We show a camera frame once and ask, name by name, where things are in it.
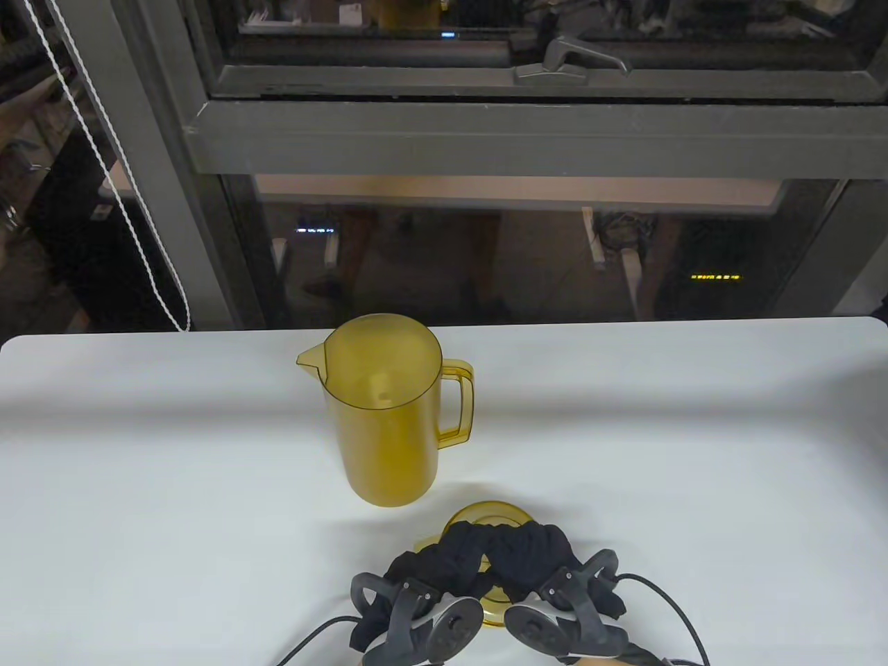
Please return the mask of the person's left hand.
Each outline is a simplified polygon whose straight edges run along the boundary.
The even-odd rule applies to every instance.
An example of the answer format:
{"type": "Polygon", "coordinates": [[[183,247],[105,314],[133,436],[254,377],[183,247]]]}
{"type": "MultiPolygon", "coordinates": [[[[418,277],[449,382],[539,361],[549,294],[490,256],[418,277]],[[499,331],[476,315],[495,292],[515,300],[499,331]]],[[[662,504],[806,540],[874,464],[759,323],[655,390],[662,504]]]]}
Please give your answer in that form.
{"type": "MultiPolygon", "coordinates": [[[[480,571],[494,533],[491,524],[453,524],[437,543],[394,558],[382,575],[386,582],[383,587],[398,592],[406,581],[412,580],[428,587],[434,601],[441,600],[444,594],[482,599],[495,586],[492,576],[480,571]]],[[[359,610],[361,621],[350,638],[353,650],[365,652],[371,641],[387,630],[393,605],[393,600],[375,591],[373,602],[367,609],[359,610]]]]}

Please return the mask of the person's right hand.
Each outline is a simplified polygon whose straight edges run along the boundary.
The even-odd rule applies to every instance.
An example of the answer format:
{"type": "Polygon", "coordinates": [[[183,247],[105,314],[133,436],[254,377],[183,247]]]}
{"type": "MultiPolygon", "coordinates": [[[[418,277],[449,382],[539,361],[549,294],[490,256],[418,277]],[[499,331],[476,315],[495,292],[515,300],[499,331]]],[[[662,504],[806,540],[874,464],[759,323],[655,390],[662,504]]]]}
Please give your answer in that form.
{"type": "Polygon", "coordinates": [[[516,604],[539,591],[562,568],[574,573],[584,566],[555,524],[485,524],[481,536],[488,568],[477,575],[472,591],[482,597],[498,588],[516,604]]]}

